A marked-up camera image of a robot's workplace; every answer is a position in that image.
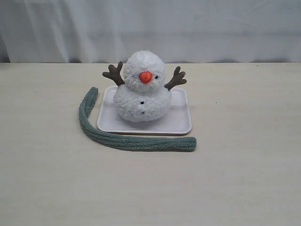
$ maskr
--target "stuffed snowman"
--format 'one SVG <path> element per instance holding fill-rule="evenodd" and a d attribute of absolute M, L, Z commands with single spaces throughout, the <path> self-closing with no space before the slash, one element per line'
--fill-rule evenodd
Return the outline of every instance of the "stuffed snowman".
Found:
<path fill-rule="evenodd" d="M 163 117 L 171 105 L 170 90 L 185 84 L 185 72 L 176 67 L 171 81 L 164 84 L 166 70 L 164 62 L 150 51 L 135 52 L 127 61 L 123 77 L 120 76 L 122 62 L 117 68 L 109 65 L 103 76 L 112 79 L 118 86 L 113 102 L 118 114 L 126 121 L 152 121 Z"/>

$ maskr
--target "carrot nose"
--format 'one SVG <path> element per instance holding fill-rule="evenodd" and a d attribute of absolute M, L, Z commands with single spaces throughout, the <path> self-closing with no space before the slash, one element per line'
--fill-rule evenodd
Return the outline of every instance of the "carrot nose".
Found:
<path fill-rule="evenodd" d="M 150 72 L 142 72 L 139 75 L 139 79 L 143 83 L 148 83 L 151 81 L 152 74 Z"/>

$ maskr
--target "white curtain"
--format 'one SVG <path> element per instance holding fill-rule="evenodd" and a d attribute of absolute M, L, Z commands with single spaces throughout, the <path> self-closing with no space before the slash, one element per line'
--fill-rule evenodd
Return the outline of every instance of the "white curtain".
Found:
<path fill-rule="evenodd" d="M 0 59 L 301 62 L 301 0 L 0 0 Z"/>

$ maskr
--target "white rectangular plate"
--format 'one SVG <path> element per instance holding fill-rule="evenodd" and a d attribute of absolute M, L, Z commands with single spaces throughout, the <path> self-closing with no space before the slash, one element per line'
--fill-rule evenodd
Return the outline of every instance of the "white rectangular plate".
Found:
<path fill-rule="evenodd" d="M 129 122 L 116 112 L 113 97 L 117 86 L 108 87 L 97 120 L 97 127 L 105 132 L 141 135 L 185 135 L 192 129 L 187 94 L 183 89 L 172 88 L 172 102 L 164 117 L 154 121 Z"/>

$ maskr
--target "snowman body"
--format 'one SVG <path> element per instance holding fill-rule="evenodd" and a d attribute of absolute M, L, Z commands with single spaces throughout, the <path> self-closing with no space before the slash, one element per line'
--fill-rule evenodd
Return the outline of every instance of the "snowman body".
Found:
<path fill-rule="evenodd" d="M 163 117 L 171 105 L 171 92 L 164 87 L 165 64 L 149 51 L 134 53 L 124 68 L 124 83 L 114 95 L 114 105 L 124 120 L 152 121 Z"/>

